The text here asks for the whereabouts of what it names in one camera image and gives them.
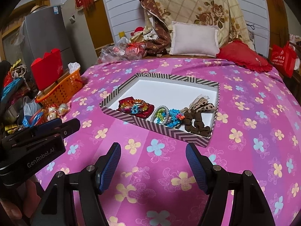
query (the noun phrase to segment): red ruffled cushion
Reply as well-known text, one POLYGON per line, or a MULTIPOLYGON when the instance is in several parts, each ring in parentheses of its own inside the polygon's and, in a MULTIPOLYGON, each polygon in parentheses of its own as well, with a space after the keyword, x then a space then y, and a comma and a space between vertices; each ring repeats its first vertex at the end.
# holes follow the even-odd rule
POLYGON ((273 68, 265 58, 258 55, 240 40, 235 40, 222 47, 216 57, 232 61, 258 73, 269 72, 273 68))

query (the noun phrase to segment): red shopping bag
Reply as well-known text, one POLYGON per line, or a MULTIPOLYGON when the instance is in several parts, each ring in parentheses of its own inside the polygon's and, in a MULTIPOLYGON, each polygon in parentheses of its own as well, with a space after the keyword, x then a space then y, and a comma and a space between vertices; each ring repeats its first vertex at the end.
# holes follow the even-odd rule
POLYGON ((289 78, 292 77, 296 57, 296 52, 290 47, 288 42, 283 48, 273 45, 271 63, 282 75, 289 78))
POLYGON ((52 85, 63 74, 63 63, 59 49, 46 52, 44 57, 37 58, 31 64, 31 71, 40 91, 52 85))

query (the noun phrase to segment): bed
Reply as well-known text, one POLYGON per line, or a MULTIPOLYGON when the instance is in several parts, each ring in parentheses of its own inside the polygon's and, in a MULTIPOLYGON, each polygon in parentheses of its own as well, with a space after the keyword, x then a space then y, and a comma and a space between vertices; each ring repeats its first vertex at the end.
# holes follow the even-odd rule
MULTIPOLYGON (((37 173, 44 188, 62 170, 74 173, 94 164, 113 142, 122 156, 109 189, 100 197, 110 226, 197 225, 207 196, 198 188, 185 157, 186 143, 101 112, 99 103, 137 72, 189 75, 220 83, 216 126, 207 148, 213 164, 241 173, 251 170, 263 190, 276 225, 289 225, 301 208, 301 107, 276 69, 258 74, 217 59, 156 58, 92 66, 87 83, 71 99, 63 121, 78 118, 81 129, 65 139, 66 152, 37 173), (162 155, 147 152, 163 143, 162 155)), ((228 225, 229 191, 222 225, 228 225)), ((78 221, 84 225, 79 195, 78 221)))

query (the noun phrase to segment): blue gripper pad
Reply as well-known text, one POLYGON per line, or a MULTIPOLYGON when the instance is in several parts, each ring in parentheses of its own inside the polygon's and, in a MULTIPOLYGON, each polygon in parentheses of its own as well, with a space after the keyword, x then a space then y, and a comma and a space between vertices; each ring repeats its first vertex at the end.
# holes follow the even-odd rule
POLYGON ((103 193, 106 189, 109 188, 109 185, 112 181, 112 178, 113 178, 113 175, 117 168, 120 157, 121 157, 121 146, 120 146, 120 144, 118 144, 115 147, 111 157, 109 158, 109 161, 107 162, 107 164, 101 174, 100 186, 99 186, 99 190, 101 193, 103 193))
POLYGON ((195 180, 199 188, 203 190, 205 193, 207 193, 208 186, 207 186, 206 173, 191 145, 194 146, 194 144, 188 144, 186 146, 186 158, 188 160, 192 173, 195 176, 195 180))

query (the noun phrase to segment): brown scrunchie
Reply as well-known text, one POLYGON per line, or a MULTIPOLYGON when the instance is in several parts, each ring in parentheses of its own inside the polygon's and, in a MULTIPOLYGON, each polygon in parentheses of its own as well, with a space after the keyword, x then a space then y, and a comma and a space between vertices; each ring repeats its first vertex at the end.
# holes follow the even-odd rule
POLYGON ((187 110, 184 112, 185 119, 183 123, 185 125, 185 130, 187 132, 197 134, 203 137, 208 137, 210 134, 210 127, 205 127, 202 119, 202 113, 196 112, 195 110, 187 110))

